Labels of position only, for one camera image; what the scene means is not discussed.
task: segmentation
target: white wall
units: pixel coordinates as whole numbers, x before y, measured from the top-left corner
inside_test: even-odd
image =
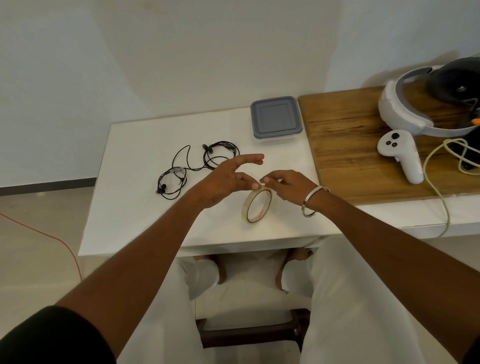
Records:
[[[3,0],[0,187],[94,177],[112,122],[378,85],[480,51],[478,0]]]

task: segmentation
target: plastic container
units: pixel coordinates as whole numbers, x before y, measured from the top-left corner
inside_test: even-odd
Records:
[[[261,143],[292,142],[303,130],[299,106],[292,96],[255,101],[250,111],[253,136]]]

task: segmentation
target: pant leg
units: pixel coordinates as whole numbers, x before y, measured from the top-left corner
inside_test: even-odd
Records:
[[[120,354],[119,364],[206,363],[190,299],[218,282],[218,268],[214,262],[202,262],[173,261],[155,299]]]
[[[290,263],[287,275],[308,272],[313,287],[302,364],[425,363],[407,310],[348,240],[327,239],[309,259]],[[305,286],[297,292],[306,295]]]

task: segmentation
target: white tabletop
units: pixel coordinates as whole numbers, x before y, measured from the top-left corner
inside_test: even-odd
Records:
[[[190,144],[190,165],[201,166],[202,144],[219,140],[233,142],[242,154],[265,154],[262,166],[245,165],[239,169],[254,178],[259,179],[272,170],[295,169],[318,182],[305,131],[291,143],[260,144],[252,134],[249,108],[116,123],[108,135],[79,255],[113,254],[145,230],[174,203],[157,195],[155,190],[159,175],[170,168],[175,153]],[[220,154],[228,153],[218,149]],[[182,153],[175,165],[184,166],[184,160]],[[188,173],[184,191],[209,171]],[[165,183],[171,190],[178,181],[166,179]],[[327,218],[320,214],[304,218],[298,206],[277,196],[261,221],[247,224],[240,218],[247,195],[248,192],[234,193],[202,212],[182,248],[205,247],[207,254],[208,247],[215,245],[250,242],[248,246],[252,247],[254,242],[340,234]],[[449,197],[447,203],[452,214],[452,227],[447,235],[480,233],[480,195]],[[360,208],[419,238],[437,236],[445,220],[442,205],[436,199]]]

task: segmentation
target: black wired earphones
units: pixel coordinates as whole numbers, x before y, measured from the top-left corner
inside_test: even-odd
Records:
[[[161,195],[164,199],[175,200],[180,195],[181,189],[187,184],[187,171],[188,170],[191,170],[191,171],[194,171],[194,172],[202,170],[204,168],[207,168],[209,170],[214,170],[220,164],[220,163],[216,163],[215,159],[218,159],[218,158],[221,158],[221,159],[224,159],[224,160],[230,159],[229,157],[226,157],[226,156],[215,156],[215,157],[210,156],[210,154],[213,153],[213,148],[215,148],[216,146],[222,146],[225,149],[229,150],[230,152],[232,152],[233,157],[240,154],[240,150],[232,142],[227,142],[227,141],[221,140],[221,141],[213,143],[209,146],[207,144],[203,144],[202,147],[205,150],[204,151],[204,156],[203,156],[204,165],[202,165],[201,167],[192,168],[190,166],[190,164],[188,163],[188,155],[190,153],[190,149],[191,149],[192,146],[191,145],[184,146],[173,157],[171,168],[169,168],[167,171],[163,172],[160,175],[160,177],[158,178],[156,193]],[[178,154],[184,149],[187,149],[187,156],[185,158],[187,166],[186,167],[174,166],[175,159],[177,158]],[[162,183],[162,179],[170,173],[173,173],[175,175],[175,177],[177,177],[179,179],[179,186],[173,192],[166,192],[167,185]]]

